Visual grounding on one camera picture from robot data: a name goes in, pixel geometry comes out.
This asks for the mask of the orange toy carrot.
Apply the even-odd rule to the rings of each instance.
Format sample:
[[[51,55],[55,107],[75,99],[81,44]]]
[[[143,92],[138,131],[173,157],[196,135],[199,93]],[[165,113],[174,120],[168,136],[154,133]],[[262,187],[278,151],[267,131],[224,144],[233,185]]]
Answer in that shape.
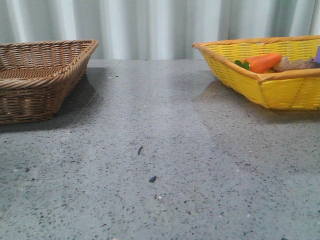
[[[264,55],[247,57],[244,60],[235,60],[234,63],[251,72],[263,74],[277,65],[281,60],[281,54],[268,53]]]

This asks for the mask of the brown wicker basket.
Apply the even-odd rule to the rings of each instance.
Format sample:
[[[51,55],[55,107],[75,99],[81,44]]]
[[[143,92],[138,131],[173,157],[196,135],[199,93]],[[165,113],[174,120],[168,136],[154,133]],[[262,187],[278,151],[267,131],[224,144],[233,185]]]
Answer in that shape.
[[[0,46],[0,123],[50,120],[86,73],[94,39]]]

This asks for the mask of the yellow wicker basket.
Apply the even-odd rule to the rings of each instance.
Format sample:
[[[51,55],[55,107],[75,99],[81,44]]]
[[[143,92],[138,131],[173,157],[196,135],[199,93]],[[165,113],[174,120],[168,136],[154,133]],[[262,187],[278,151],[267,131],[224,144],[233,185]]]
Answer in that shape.
[[[318,110],[320,70],[302,69],[259,74],[234,62],[252,56],[281,54],[289,60],[307,60],[316,55],[319,35],[228,39],[194,43],[211,72],[226,86],[253,103],[268,109]]]

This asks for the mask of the brown ginger root toy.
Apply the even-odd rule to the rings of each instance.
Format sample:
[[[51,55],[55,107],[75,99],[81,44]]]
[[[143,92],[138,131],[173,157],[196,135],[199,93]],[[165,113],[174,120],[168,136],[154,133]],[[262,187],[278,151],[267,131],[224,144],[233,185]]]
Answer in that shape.
[[[320,63],[316,62],[314,58],[308,60],[293,60],[290,61],[287,57],[284,57],[279,63],[272,67],[274,72],[280,73],[285,71],[293,70],[308,70],[308,69],[319,69]]]

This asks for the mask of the purple object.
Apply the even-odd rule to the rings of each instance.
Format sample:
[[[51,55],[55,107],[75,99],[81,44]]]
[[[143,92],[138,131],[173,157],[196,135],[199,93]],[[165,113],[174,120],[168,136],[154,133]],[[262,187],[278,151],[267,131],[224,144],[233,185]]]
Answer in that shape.
[[[320,63],[320,45],[317,48],[314,61],[317,62],[317,63]]]

